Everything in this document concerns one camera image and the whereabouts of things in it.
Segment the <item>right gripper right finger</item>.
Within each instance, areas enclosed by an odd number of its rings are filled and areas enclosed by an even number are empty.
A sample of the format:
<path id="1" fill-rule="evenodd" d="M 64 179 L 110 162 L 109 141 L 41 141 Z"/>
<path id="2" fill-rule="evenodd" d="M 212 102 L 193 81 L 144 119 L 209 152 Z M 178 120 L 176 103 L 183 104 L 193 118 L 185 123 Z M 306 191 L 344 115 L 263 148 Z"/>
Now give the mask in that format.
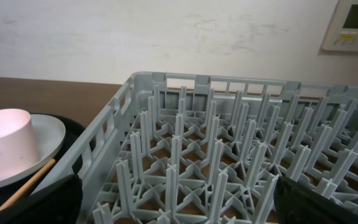
<path id="1" fill-rule="evenodd" d="M 288 177 L 278 178 L 273 200 L 279 224 L 358 224 L 358 215 Z"/>

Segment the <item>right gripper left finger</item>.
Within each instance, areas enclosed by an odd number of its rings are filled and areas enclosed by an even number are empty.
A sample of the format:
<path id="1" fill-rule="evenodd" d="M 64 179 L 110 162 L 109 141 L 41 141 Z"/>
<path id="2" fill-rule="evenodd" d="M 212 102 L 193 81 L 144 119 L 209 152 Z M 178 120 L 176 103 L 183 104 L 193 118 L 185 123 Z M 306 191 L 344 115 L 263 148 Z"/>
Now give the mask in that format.
<path id="1" fill-rule="evenodd" d="M 82 180 L 71 174 L 1 210 L 0 224 L 75 223 L 82 199 Z"/>

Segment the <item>wooden chopstick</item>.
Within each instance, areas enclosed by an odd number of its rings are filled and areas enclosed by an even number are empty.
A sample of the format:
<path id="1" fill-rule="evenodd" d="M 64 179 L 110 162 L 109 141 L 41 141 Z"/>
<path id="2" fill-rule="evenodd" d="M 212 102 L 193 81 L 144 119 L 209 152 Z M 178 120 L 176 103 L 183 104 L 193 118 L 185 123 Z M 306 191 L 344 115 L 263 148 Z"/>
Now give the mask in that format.
<path id="1" fill-rule="evenodd" d="M 0 211 L 10 207 L 23 197 L 56 163 L 55 159 L 48 161 L 39 171 L 37 171 L 19 190 L 17 190 L 1 206 Z"/>

